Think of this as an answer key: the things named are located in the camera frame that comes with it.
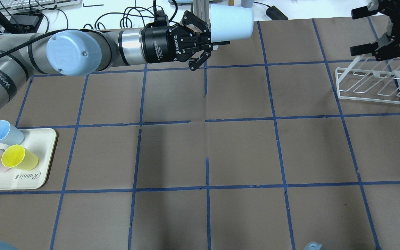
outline tray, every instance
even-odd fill
[[[52,128],[20,130],[24,133],[22,146],[38,156],[38,166],[31,171],[10,169],[0,172],[0,190],[24,190],[40,188],[46,182],[50,163],[57,140],[57,132]],[[0,149],[9,145],[0,143]]]

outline white cup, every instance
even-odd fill
[[[252,8],[254,4],[254,0],[240,0],[240,3],[243,8]]]
[[[254,28],[254,14],[249,8],[211,5],[209,19],[213,43],[249,38]]]

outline light blue cup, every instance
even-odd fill
[[[24,134],[6,120],[0,120],[0,143],[17,145],[24,141]]]

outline keyboard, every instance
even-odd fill
[[[46,8],[53,8],[55,5],[59,8],[68,5],[79,5],[82,0],[37,0],[40,5]],[[10,14],[29,12],[30,7],[32,10],[43,9],[35,0],[1,0],[4,7],[10,12]],[[0,4],[0,11],[7,15],[7,12]]]

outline yellow cup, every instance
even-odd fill
[[[6,149],[2,163],[8,168],[32,170],[38,165],[38,157],[21,145],[13,145]]]

